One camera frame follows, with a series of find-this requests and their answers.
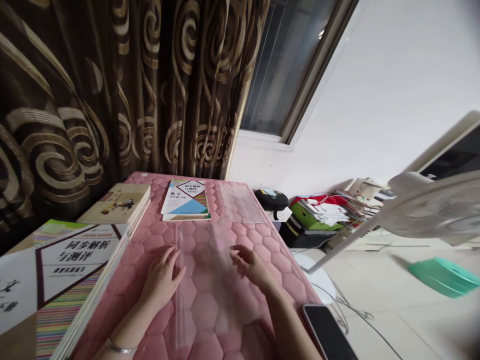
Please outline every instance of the bracelet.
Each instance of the bracelet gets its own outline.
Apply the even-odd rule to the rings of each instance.
[[[130,354],[139,348],[138,346],[131,349],[124,349],[124,348],[118,347],[110,340],[110,337],[107,337],[106,345],[110,348],[110,350],[113,350],[114,352],[119,354]]]

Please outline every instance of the pink mattress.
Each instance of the pink mattress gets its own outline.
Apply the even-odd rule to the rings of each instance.
[[[304,273],[248,185],[205,180],[211,221],[163,222],[171,179],[134,172],[130,184],[150,184],[151,204],[73,353],[91,359],[138,300],[150,261],[165,244],[181,249],[187,272],[172,300],[153,319],[135,359],[275,359],[275,335],[265,297],[241,279],[229,247],[244,244],[265,261],[292,303],[320,303]]]

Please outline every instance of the hand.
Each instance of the hand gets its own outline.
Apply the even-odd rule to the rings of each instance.
[[[175,261],[180,250],[167,247],[148,268],[148,276],[140,296],[140,303],[148,306],[156,315],[172,298],[187,268],[184,266],[173,278]]]
[[[254,251],[245,245],[234,245],[230,249],[230,257],[233,264],[236,265],[238,273],[257,285],[262,293],[265,294],[268,290],[279,286],[265,263]]]

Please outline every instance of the stack of books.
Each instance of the stack of books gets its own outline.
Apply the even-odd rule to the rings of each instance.
[[[49,220],[0,257],[6,358],[72,353],[149,202],[149,185],[117,184],[83,223]]]
[[[380,211],[383,205],[381,201],[376,199],[360,200],[343,190],[336,190],[335,194],[346,201],[342,206],[347,210],[347,215],[354,226],[361,225],[370,219]]]
[[[165,222],[210,220],[205,182],[171,180],[161,213]]]
[[[79,219],[84,224],[127,224],[131,236],[150,203],[150,185],[118,183]]]

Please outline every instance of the brown patterned curtain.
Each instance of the brown patterned curtain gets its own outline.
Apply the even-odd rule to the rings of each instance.
[[[269,0],[0,0],[0,252],[133,171],[226,176]]]

